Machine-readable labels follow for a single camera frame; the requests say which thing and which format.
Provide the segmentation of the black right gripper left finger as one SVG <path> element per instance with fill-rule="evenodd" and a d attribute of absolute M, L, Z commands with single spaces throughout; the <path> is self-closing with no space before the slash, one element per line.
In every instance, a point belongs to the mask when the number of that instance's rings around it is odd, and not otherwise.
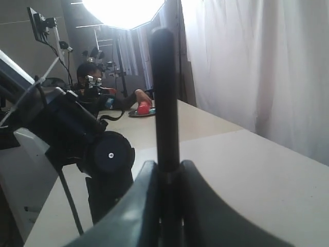
<path fill-rule="evenodd" d="M 158 238 L 158 166 L 146 161 L 119 203 L 67 246 L 158 246 Z"/>

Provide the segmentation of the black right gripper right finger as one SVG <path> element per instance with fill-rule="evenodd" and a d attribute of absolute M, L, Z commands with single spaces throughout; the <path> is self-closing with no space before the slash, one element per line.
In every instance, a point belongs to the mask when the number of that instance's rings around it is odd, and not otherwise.
<path fill-rule="evenodd" d="M 194 163 L 180 163 L 181 212 L 186 246 L 290 246 L 231 208 Z"/>

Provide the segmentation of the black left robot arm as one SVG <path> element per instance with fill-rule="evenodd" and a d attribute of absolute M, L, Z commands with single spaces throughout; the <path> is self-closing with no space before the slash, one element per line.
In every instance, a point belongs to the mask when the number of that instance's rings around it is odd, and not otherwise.
<path fill-rule="evenodd" d="M 71 246 L 158 246 L 159 218 L 155 165 L 147 162 L 135 182 L 127 183 L 135 152 L 119 133 L 107 131 L 104 117 L 81 106 L 77 95 L 59 87 L 42 87 L 6 54 L 1 54 L 1 95 L 12 103 L 2 120 L 25 128 L 44 141 L 55 169 L 78 163 L 96 180 L 92 190 L 98 209 L 110 211 Z"/>

